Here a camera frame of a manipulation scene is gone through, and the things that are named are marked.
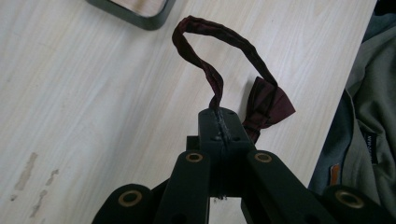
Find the light wood surface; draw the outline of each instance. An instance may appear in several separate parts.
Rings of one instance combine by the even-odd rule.
[[[125,7],[134,13],[144,17],[152,17],[157,15],[166,2],[166,0],[110,0]]]
[[[82,0],[0,1],[0,222],[91,223],[114,189],[169,177],[213,95],[171,42],[188,15],[256,46],[297,110],[257,148],[307,185],[374,5],[180,0],[148,32]],[[221,106],[243,119],[253,66],[212,37],[187,38],[223,75]],[[245,223],[239,200],[211,201],[211,223]]]

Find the metal ring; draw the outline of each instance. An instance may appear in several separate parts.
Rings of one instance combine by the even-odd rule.
[[[266,153],[257,153],[256,155],[254,155],[254,159],[256,159],[256,161],[260,161],[260,162],[271,162],[272,161],[272,157]]]
[[[344,205],[347,205],[351,208],[363,208],[363,206],[364,206],[364,201],[360,197],[358,197],[344,189],[337,190],[335,192],[335,198],[340,203],[343,203]]]
[[[133,194],[135,196],[135,198],[131,201],[126,201],[125,197],[127,195]],[[138,190],[128,190],[125,191],[121,194],[121,196],[119,197],[119,204],[124,206],[124,207],[132,207],[137,205],[138,203],[140,203],[140,201],[142,201],[143,195],[140,191]]]
[[[201,161],[203,158],[204,158],[203,155],[201,155],[199,153],[195,153],[195,152],[189,153],[186,156],[186,160],[190,161],[190,162],[198,162],[198,161]]]

